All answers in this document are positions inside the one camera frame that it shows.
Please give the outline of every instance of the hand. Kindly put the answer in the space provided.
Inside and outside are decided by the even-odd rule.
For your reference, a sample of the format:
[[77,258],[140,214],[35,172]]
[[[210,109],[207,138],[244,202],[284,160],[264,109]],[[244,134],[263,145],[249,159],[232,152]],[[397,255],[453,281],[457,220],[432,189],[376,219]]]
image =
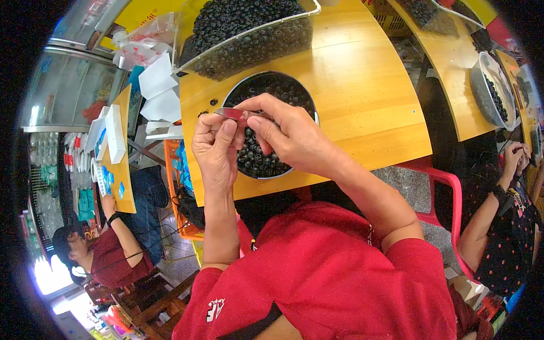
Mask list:
[[525,143],[523,144],[523,155],[521,156],[520,160],[518,161],[518,165],[516,168],[516,175],[521,176],[523,170],[529,165],[529,160],[531,159],[531,150],[529,149],[529,144]]
[[234,120],[214,113],[199,117],[191,149],[202,173],[205,192],[232,191],[238,174],[236,150],[241,150],[243,144],[243,129]]
[[102,210],[104,210],[104,215],[106,215],[106,218],[109,219],[117,210],[115,198],[111,195],[105,195],[100,202],[102,204]]
[[274,149],[282,162],[297,170],[334,180],[338,167],[351,160],[301,107],[293,107],[265,93],[235,108],[263,110],[271,115],[277,124],[252,116],[248,118],[248,126],[255,130],[263,153],[269,154]]
[[525,155],[523,150],[523,144],[519,142],[513,142],[504,150],[504,171],[503,177],[507,177],[512,180],[514,173],[516,172],[522,156]]

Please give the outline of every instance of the clear plastic bowl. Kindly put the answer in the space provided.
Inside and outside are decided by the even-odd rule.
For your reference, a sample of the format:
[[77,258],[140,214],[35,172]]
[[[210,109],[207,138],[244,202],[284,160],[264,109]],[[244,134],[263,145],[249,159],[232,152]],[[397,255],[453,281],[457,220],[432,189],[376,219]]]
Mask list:
[[[508,117],[506,122],[500,118],[499,111],[495,106],[495,102],[493,102],[493,97],[491,97],[491,91],[487,87],[484,75],[494,83],[494,87],[503,101],[503,106],[506,109]],[[480,52],[478,61],[476,61],[471,69],[470,82],[472,94],[484,117],[498,127],[505,128],[507,131],[513,131],[516,124],[514,96],[503,70],[487,52]]]
[[[312,48],[313,38],[312,16],[321,12],[321,6],[316,0],[298,2],[305,13],[249,29],[196,56],[191,53],[191,37],[195,19],[206,1],[185,2],[176,22],[172,58],[174,73],[198,73],[203,77],[221,81],[259,64],[309,50]],[[256,40],[259,41],[258,51],[251,48]]]

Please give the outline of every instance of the red t-shirt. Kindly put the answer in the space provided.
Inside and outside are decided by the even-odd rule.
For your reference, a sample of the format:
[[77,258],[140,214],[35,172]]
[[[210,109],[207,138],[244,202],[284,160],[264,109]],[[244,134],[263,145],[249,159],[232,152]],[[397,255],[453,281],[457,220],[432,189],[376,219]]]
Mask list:
[[455,339],[442,256],[420,239],[387,254],[362,217],[323,202],[270,219],[257,250],[202,270],[173,340],[216,339],[267,316],[275,302],[304,339]]
[[128,264],[119,238],[112,229],[99,236],[89,249],[94,250],[91,277],[99,284],[120,288],[151,274],[153,263],[144,251],[144,257],[134,267]]

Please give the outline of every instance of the man's right hand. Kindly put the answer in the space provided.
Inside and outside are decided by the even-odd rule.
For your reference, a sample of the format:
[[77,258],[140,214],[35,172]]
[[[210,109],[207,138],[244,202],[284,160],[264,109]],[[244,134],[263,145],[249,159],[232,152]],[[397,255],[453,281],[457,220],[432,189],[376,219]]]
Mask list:
[[330,139],[301,107],[293,107],[267,93],[235,106],[249,111],[263,110],[277,124],[259,116],[248,118],[263,152],[272,149],[293,168],[336,180],[338,168],[353,160]]

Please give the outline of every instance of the yellow wooden table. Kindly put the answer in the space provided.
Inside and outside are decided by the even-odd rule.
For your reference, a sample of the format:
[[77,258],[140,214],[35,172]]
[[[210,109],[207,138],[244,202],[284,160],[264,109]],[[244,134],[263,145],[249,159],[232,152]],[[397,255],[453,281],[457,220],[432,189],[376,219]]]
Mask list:
[[[131,88],[132,85],[127,86],[112,103],[113,105],[119,105],[120,108],[125,145],[127,144],[128,104],[131,96]],[[134,197],[132,196],[131,176],[128,167],[128,153],[125,151],[120,163],[112,164],[109,158],[109,147],[107,147],[100,163],[113,174],[114,182],[112,183],[112,195],[115,197],[115,202],[117,203],[117,211],[136,213]],[[123,183],[123,186],[125,187],[123,198],[119,196],[119,185],[121,183]]]
[[459,38],[437,34],[421,30],[395,0],[387,1],[410,27],[436,70],[452,112],[458,140],[463,141],[498,128],[485,120],[472,94],[469,76],[472,66],[478,61],[478,52],[462,19],[453,19]]
[[516,106],[520,110],[523,139],[525,143],[529,143],[529,148],[532,149],[531,131],[536,129],[536,121],[534,119],[531,119],[531,122],[529,122],[526,110],[527,104],[525,103],[525,98],[523,97],[521,89],[517,84],[516,76],[520,72],[520,67],[517,66],[516,59],[512,58],[508,54],[499,50],[495,50],[495,53],[497,54],[499,62],[503,67],[504,72],[506,73],[508,82],[510,83],[510,88],[512,89],[512,94],[514,95]]
[[[358,0],[323,7],[314,17],[312,49],[253,67],[220,83],[190,74],[180,79],[187,160],[196,202],[204,204],[202,177],[190,149],[200,112],[220,107],[242,79],[261,71],[286,73],[312,95],[325,134],[367,169],[432,153],[425,120],[408,74],[387,35]],[[241,173],[234,199],[244,199],[326,181],[292,171],[273,180]]]

